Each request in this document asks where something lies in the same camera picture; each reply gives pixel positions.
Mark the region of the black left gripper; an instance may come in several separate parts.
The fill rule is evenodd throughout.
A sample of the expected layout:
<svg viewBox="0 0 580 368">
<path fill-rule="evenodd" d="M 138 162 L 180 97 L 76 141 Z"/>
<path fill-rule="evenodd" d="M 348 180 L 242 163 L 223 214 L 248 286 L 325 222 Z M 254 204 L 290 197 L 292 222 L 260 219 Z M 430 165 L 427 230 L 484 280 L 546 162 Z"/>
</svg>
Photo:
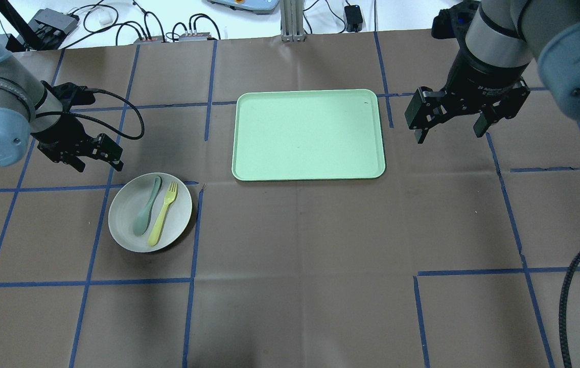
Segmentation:
<svg viewBox="0 0 580 368">
<path fill-rule="evenodd" d="M 92 116 L 70 111 L 38 112 L 31 121 L 31 135 L 38 141 L 38 150 L 50 161 L 69 165 L 79 173 L 86 168 L 82 157 L 106 162 L 121 172 L 124 163 L 119 155 L 114 155 L 114 140 L 106 133 L 89 135 L 82 120 L 114 132 L 113 126 Z"/>
</svg>

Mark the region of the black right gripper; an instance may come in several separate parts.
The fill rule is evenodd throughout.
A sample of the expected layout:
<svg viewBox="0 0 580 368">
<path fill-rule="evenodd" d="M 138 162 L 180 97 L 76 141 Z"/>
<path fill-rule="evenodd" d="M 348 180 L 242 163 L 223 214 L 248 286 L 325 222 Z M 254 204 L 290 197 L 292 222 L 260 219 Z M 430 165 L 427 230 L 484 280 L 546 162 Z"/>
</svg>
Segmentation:
<svg viewBox="0 0 580 368">
<path fill-rule="evenodd" d="M 527 66 L 488 66 L 457 56 L 443 87 L 416 89 L 405 112 L 407 127 L 414 130 L 416 142 L 423 144 L 435 126 L 477 114 L 474 133 L 483 137 L 493 124 L 514 118 L 525 104 L 530 95 L 523 79 Z"/>
</svg>

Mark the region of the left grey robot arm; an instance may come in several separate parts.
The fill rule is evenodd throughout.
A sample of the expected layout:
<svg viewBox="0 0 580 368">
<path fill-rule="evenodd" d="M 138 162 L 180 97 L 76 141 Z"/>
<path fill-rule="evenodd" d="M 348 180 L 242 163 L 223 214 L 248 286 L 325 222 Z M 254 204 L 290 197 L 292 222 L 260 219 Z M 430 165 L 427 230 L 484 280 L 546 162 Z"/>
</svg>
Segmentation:
<svg viewBox="0 0 580 368">
<path fill-rule="evenodd" d="M 122 170 L 122 147 L 105 133 L 88 135 L 83 116 L 71 111 L 95 103 L 96 93 L 72 82 L 51 86 L 38 80 L 0 44 L 0 166 L 20 161 L 32 137 L 50 161 L 78 172 L 86 167 L 82 157 Z"/>
</svg>

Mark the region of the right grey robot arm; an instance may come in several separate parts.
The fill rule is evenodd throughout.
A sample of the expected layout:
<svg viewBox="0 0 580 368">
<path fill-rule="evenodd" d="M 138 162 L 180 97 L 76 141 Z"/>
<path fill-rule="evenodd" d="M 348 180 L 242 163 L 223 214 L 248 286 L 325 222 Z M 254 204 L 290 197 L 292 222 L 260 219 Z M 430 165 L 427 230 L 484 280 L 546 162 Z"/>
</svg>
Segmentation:
<svg viewBox="0 0 580 368">
<path fill-rule="evenodd" d="M 522 75 L 532 61 L 561 112 L 580 121 L 580 1 L 462 1 L 439 12 L 431 35 L 459 50 L 445 85 L 418 87 L 406 109 L 418 144 L 458 116 L 479 115 L 477 137 L 514 118 L 530 94 Z"/>
</svg>

